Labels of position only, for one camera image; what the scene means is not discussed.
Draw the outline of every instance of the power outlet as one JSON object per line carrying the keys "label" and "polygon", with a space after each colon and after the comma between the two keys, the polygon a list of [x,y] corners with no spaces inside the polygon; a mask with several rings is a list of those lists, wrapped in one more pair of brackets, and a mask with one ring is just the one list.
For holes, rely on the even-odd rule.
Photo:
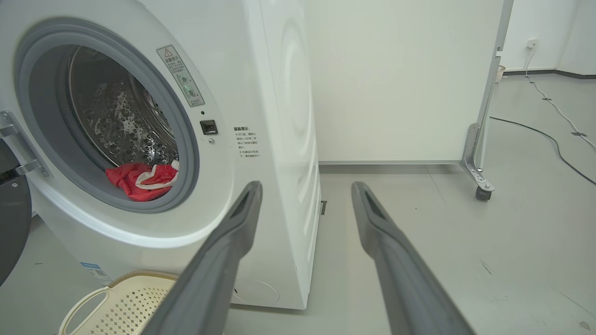
{"label": "power outlet", "polygon": [[529,39],[527,40],[527,44],[526,47],[530,48],[530,49],[534,49],[538,46],[538,40],[533,38],[533,39]]}

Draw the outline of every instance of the warning label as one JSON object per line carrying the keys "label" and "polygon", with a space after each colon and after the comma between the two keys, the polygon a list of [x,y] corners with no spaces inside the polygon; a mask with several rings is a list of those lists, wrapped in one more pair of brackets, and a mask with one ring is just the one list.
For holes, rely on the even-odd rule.
{"label": "warning label", "polygon": [[198,91],[197,84],[194,82],[193,77],[191,77],[176,49],[171,45],[165,46],[157,49],[157,54],[162,58],[174,79],[176,79],[190,107],[204,105],[205,101],[203,101],[201,92]]}
{"label": "warning label", "polygon": [[81,262],[81,264],[100,282],[102,286],[108,286],[112,282],[110,277],[102,271],[99,265],[83,262]]}
{"label": "warning label", "polygon": [[241,158],[254,159],[260,157],[259,138],[250,127],[234,127],[234,142]]}

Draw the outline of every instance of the black panel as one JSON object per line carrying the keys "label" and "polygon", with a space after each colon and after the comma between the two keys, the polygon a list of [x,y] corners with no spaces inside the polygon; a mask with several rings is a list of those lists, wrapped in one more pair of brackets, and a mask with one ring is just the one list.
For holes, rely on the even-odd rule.
{"label": "black panel", "polygon": [[21,257],[31,226],[31,195],[18,160],[0,139],[0,285]]}
{"label": "black panel", "polygon": [[201,128],[203,128],[203,134],[205,135],[218,134],[218,127],[215,125],[215,120],[201,121]]}

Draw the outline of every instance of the gray floor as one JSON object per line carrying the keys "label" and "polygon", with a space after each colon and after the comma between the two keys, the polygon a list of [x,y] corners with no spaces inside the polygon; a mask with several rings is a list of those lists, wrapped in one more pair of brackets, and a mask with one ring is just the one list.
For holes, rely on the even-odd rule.
{"label": "gray floor", "polygon": [[[596,80],[536,75],[538,85],[596,139]],[[592,179],[596,151],[523,76],[497,85],[490,113],[538,128]],[[458,166],[322,167],[321,216],[305,311],[234,306],[227,335],[389,334],[372,260],[362,250],[351,182],[365,181],[478,334],[588,334],[596,329],[596,186],[557,158],[540,134],[489,124],[492,199]],[[0,333],[52,334],[97,283],[39,222],[0,288]]]}

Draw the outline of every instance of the black cable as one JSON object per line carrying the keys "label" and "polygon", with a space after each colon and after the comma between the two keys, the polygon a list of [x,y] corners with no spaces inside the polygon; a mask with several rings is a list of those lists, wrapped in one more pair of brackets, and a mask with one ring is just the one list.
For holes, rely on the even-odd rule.
{"label": "black cable", "polygon": [[522,126],[522,127],[525,127],[525,128],[531,129],[531,130],[533,130],[533,131],[539,132],[540,134],[542,134],[542,135],[544,135],[544,136],[546,136],[546,137],[550,138],[550,139],[551,139],[551,140],[553,140],[553,141],[555,142],[555,144],[557,145],[557,154],[558,154],[559,158],[561,158],[561,160],[562,160],[562,161],[564,161],[564,162],[565,162],[565,164],[569,165],[569,167],[570,167],[570,168],[572,168],[572,169],[573,169],[575,172],[579,173],[579,175],[580,175],[580,176],[582,176],[582,177],[586,178],[586,179],[587,179],[589,182],[591,182],[592,184],[596,185],[596,182],[594,182],[594,181],[593,181],[593,180],[591,180],[590,178],[586,177],[586,175],[584,175],[584,174],[583,174],[583,173],[581,173],[579,170],[577,170],[575,167],[573,167],[573,165],[569,164],[569,162],[568,162],[568,161],[566,161],[566,160],[565,160],[565,158],[563,158],[563,156],[561,156],[561,150],[560,150],[560,149],[559,149],[559,147],[558,147],[558,142],[557,142],[557,140],[556,140],[556,139],[554,139],[554,138],[552,138],[550,135],[548,135],[548,134],[546,134],[546,133],[544,133],[544,132],[541,132],[541,131],[539,131],[538,129],[534,129],[534,128],[532,128],[532,127],[528,127],[528,126],[526,126],[526,125],[522,125],[521,123],[517,123],[517,122],[513,122],[513,121],[509,121],[509,120],[503,120],[503,119],[499,119],[499,118],[497,118],[497,117],[492,117],[492,116],[491,116],[491,119],[495,119],[495,120],[499,120],[499,121],[503,121],[503,122],[508,122],[508,123],[513,123],[514,125],[518,125],[518,126]]}

